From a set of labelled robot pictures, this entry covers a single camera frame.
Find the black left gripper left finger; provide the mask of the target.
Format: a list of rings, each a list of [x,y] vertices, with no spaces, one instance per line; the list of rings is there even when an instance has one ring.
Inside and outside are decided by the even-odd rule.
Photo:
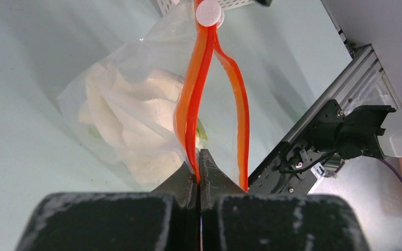
[[[64,192],[34,209],[17,250],[198,250],[196,177],[181,166],[151,192]]]

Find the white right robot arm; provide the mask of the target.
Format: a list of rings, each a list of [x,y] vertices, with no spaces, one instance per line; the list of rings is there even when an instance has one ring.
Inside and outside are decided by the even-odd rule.
[[[315,150],[342,159],[402,157],[402,109],[361,105],[333,122],[317,120],[306,135]]]

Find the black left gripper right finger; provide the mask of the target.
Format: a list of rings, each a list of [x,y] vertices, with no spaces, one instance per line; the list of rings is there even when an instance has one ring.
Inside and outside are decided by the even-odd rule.
[[[250,195],[199,153],[203,250],[369,250],[349,204],[332,195]]]

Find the white cauliflower toy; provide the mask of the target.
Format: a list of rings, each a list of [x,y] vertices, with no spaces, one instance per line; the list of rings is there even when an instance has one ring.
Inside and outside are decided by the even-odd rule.
[[[97,63],[85,73],[84,84],[87,99],[79,122],[141,186],[154,188],[180,168],[185,154],[175,135],[174,113],[183,88],[181,76],[152,69],[132,83],[119,70]]]

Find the clear zip bag orange zipper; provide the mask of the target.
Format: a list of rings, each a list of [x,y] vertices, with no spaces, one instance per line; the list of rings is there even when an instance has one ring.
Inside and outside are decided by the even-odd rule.
[[[152,69],[169,71],[183,78],[183,88],[174,113],[174,131],[185,154],[182,165],[199,177],[198,155],[207,140],[199,111],[211,61],[216,58],[226,72],[227,82],[234,94],[236,111],[232,117],[237,121],[237,138],[233,142],[236,146],[233,159],[238,167],[239,187],[247,190],[250,111],[241,71],[236,61],[224,53],[219,42],[218,29],[223,20],[224,11],[217,1],[180,1],[144,38],[124,44],[97,63],[119,70],[132,83],[143,80]],[[79,122],[79,110],[87,99],[84,75],[91,67],[70,82],[58,96],[63,118],[100,160],[125,168],[116,171],[122,179],[132,179],[144,190],[156,188],[141,186],[122,162],[114,161],[115,154],[104,142],[93,137],[88,126]]]

